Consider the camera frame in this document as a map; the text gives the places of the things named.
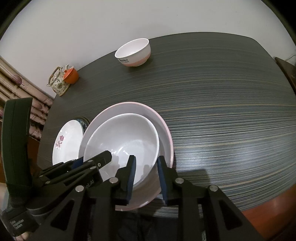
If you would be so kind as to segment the large pink bowl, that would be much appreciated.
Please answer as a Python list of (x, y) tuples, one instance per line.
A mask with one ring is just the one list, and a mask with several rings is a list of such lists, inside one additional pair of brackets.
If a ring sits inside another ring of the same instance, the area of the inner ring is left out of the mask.
[[(159, 134), (159, 154), (165, 157), (166, 164), (169, 167), (173, 166), (174, 147), (171, 138), (170, 130), (163, 118), (149, 106), (138, 102), (122, 102), (114, 104), (101, 113), (99, 113), (86, 129), (79, 147), (79, 157), (83, 157), (84, 161), (89, 158), (85, 154), (87, 143), (95, 130), (107, 121), (118, 114), (136, 113), (150, 120)], [(141, 208), (151, 202), (161, 192), (159, 184), (157, 166), (154, 166), (151, 173), (144, 179), (143, 184), (135, 187), (132, 193), (132, 198), (127, 206), (116, 206), (117, 211), (131, 211)]]

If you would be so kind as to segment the white pink-flower plate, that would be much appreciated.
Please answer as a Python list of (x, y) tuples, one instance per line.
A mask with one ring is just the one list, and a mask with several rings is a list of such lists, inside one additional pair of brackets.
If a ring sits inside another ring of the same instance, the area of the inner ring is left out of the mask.
[(52, 164), (77, 159), (83, 134), (83, 128), (77, 120), (70, 120), (63, 125), (53, 146)]

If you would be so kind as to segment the large blue floral plate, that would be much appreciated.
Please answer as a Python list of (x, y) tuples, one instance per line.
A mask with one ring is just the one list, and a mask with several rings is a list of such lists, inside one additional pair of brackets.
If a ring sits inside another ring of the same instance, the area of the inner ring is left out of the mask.
[(76, 117), (75, 120), (79, 122), (79, 124), (82, 126), (83, 133), (85, 133), (86, 129), (90, 124), (90, 121), (87, 118), (82, 116)]

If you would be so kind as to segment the white bowl blue base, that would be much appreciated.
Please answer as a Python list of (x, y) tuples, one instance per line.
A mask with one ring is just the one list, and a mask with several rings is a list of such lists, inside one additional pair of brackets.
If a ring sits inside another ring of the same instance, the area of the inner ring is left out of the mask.
[(83, 154), (84, 160), (110, 151), (111, 162), (100, 169), (105, 181), (125, 167), (130, 155), (136, 157), (133, 182), (137, 190), (149, 175), (159, 156), (160, 142), (155, 126), (148, 118), (136, 113), (116, 115), (101, 124), (91, 135)]

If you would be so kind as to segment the white bowl pink base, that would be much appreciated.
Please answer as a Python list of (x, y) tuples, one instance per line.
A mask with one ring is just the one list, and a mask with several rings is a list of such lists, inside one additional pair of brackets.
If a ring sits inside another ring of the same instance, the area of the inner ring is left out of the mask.
[(114, 57), (124, 66), (138, 67), (151, 56), (149, 39), (139, 38), (122, 45), (114, 54)]

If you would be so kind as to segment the beige patterned curtain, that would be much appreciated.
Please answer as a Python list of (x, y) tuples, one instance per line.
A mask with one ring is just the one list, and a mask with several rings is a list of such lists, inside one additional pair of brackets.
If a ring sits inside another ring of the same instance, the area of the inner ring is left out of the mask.
[(1, 118), (4, 105), (10, 99), (31, 98), (29, 135), (36, 140), (42, 136), (42, 130), (47, 120), (53, 99), (35, 87), (21, 73), (15, 70), (4, 58), (0, 59), (1, 82)]

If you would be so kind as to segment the floral ceramic teapot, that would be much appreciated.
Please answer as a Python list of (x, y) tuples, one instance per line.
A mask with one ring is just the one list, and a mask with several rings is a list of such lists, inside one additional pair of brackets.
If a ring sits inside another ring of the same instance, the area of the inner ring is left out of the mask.
[(64, 80), (64, 75), (66, 73), (71, 73), (73, 69), (74, 67), (69, 67), (69, 64), (66, 65), (65, 68), (60, 66), (56, 67), (49, 77), (47, 86), (51, 87), (58, 96), (62, 96), (71, 86), (70, 83)]

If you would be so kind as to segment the orange lidded cup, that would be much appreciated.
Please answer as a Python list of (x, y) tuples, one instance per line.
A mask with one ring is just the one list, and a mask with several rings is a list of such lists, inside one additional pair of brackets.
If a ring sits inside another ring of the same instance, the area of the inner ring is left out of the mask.
[(63, 81), (68, 84), (75, 84), (79, 79), (79, 74), (74, 67), (64, 71)]

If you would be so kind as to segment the dark side cabinet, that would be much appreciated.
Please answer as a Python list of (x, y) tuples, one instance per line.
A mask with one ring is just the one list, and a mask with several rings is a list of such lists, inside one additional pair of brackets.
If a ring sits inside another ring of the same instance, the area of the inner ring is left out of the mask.
[(288, 79), (294, 93), (296, 93), (296, 67), (278, 57), (275, 57), (275, 62)]

